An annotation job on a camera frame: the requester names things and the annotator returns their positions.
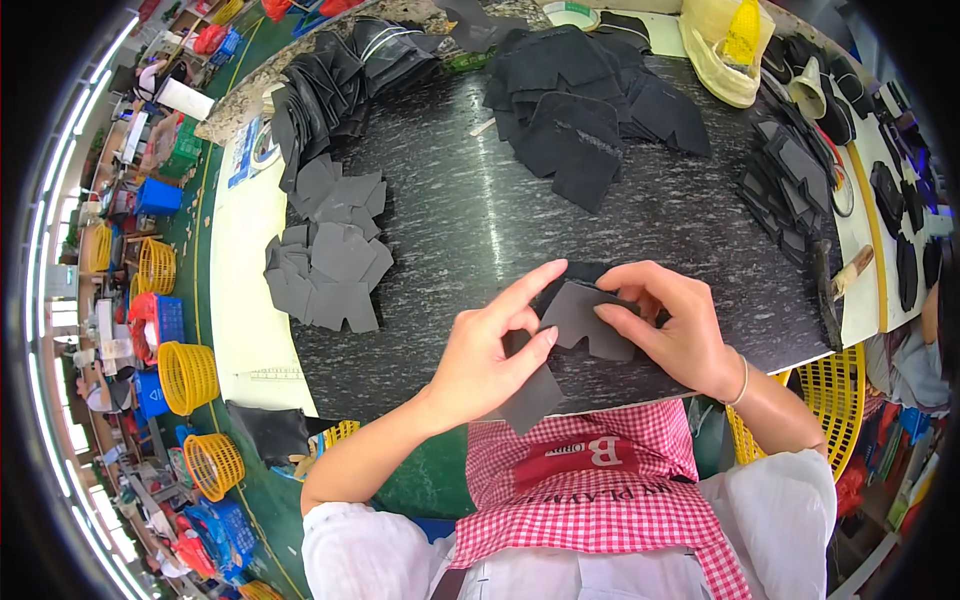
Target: fingernail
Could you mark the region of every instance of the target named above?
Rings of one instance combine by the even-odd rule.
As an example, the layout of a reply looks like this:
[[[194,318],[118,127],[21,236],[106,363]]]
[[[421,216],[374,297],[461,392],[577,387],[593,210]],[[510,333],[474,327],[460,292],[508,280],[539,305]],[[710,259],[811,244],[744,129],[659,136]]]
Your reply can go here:
[[[560,330],[557,328],[556,325],[553,325],[552,327],[546,330],[546,335],[544,337],[546,338],[547,344],[549,344],[552,347],[554,344],[557,343],[557,338],[559,336],[560,336]]]

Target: white bucket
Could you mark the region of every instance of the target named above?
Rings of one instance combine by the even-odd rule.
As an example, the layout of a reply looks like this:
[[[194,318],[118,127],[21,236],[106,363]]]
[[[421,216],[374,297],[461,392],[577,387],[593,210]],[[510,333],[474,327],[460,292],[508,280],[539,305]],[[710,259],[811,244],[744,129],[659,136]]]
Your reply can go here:
[[[175,79],[167,79],[156,94],[156,102],[203,121],[215,101]]]

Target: red gingham apron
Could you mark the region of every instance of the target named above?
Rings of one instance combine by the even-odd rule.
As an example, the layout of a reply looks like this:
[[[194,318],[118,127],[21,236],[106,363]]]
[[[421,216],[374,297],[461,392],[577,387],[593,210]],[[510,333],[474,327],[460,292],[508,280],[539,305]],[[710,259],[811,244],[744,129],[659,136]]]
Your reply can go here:
[[[589,553],[688,546],[715,598],[750,598],[720,522],[693,483],[683,403],[556,417],[518,438],[506,423],[471,423],[467,485],[477,512],[457,521],[450,568],[503,548]]]

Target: wooden handle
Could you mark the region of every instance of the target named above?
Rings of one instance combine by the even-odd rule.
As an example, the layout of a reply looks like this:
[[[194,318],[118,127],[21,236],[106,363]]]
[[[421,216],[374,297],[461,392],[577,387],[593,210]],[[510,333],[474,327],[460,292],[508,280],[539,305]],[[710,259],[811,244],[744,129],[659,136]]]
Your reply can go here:
[[[863,273],[863,270],[870,265],[874,260],[874,247],[870,244],[867,244],[860,249],[860,252],[853,257],[853,260],[847,263],[847,266],[840,270],[833,278],[833,284],[831,286],[833,292],[833,299],[839,300],[843,298],[843,295],[847,293],[847,288],[849,288],[856,279]]]

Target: speckled black table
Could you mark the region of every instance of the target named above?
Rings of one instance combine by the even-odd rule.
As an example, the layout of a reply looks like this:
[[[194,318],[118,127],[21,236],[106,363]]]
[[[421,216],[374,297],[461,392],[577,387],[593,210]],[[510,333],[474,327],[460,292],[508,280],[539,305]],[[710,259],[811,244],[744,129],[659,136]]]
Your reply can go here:
[[[653,57],[658,75],[701,107],[713,158],[627,142],[623,181],[591,215],[553,194],[497,140],[486,76],[445,78],[378,99],[367,134],[334,148],[344,172],[382,170],[377,218],[396,264],[373,292],[381,328],[339,333],[291,322],[294,346],[321,417],[372,420],[426,384],[454,316],[484,305],[518,277],[557,257],[643,259],[712,286],[724,339],[772,372],[828,351],[812,274],[793,267],[734,193],[764,111],[722,104],[684,59]],[[288,211],[288,222],[300,219]],[[827,231],[839,248],[835,230]],[[834,256],[839,261],[839,251]],[[628,364],[555,352],[549,366],[566,396],[556,413],[580,413],[688,393],[642,352]]]

